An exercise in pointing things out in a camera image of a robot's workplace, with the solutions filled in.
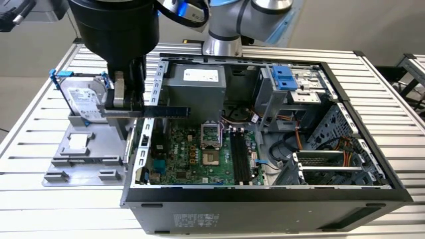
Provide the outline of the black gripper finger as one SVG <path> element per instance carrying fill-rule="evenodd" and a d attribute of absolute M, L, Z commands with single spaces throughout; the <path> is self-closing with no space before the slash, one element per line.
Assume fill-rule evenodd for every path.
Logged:
<path fill-rule="evenodd" d="M 131 109 L 142 111 L 145 107 L 147 77 L 147 57 L 142 56 L 134 59 L 131 63 Z"/>

